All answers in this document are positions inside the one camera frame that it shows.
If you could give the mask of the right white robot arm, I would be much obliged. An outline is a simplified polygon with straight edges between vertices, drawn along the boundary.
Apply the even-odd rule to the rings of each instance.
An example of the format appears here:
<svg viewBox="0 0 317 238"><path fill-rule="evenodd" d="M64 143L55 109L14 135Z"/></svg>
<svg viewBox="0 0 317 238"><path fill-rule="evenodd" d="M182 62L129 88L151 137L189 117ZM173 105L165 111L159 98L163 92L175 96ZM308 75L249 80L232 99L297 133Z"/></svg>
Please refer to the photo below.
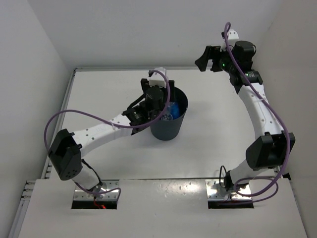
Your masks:
<svg viewBox="0 0 317 238"><path fill-rule="evenodd" d="M223 182L226 190L242 186L266 170L284 169L295 144L294 134L287 132L280 117L271 111L262 77L252 68L255 53L253 43L237 41L229 49L206 46L202 56L195 61L201 72L206 71L211 60L212 72L229 74L230 83L244 103L254 128L255 141L246 149L245 160L226 172Z"/></svg>

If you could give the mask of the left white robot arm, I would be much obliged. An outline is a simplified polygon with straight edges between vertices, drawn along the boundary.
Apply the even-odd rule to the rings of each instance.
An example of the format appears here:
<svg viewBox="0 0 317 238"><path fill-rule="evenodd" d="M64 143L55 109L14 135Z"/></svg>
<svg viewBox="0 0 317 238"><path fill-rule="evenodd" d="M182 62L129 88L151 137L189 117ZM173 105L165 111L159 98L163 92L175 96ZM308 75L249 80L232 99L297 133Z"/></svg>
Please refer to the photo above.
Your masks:
<svg viewBox="0 0 317 238"><path fill-rule="evenodd" d="M70 132L60 130L47 147L48 157L61 180L72 180L89 194L101 194L102 181L98 173L85 162L85 156L93 150L122 137L135 135L156 124L175 101L174 81L163 77L141 80L143 94L128 108L112 118L100 121L93 127Z"/></svg>

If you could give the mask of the clear crushed bottle blue cap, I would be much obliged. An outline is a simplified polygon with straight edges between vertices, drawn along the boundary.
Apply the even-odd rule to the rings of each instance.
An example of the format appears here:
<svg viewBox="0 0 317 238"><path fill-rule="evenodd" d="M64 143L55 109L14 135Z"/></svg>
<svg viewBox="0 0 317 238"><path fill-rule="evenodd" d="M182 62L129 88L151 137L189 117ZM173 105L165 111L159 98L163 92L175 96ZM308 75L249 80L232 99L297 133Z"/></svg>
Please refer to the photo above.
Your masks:
<svg viewBox="0 0 317 238"><path fill-rule="evenodd" d="M164 114L160 120L162 121L172 121L173 120L173 115L171 113L167 113L167 114Z"/></svg>

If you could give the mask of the blue label bottle blue cap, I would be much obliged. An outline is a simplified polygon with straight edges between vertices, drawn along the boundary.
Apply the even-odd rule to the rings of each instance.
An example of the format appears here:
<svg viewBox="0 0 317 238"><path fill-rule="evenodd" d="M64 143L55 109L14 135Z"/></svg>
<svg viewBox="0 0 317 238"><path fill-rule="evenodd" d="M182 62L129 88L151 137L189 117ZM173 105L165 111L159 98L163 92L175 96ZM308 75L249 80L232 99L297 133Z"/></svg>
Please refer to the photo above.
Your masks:
<svg viewBox="0 0 317 238"><path fill-rule="evenodd" d="M179 105L177 102L169 102L167 108L167 118L168 120L174 120L180 117Z"/></svg>

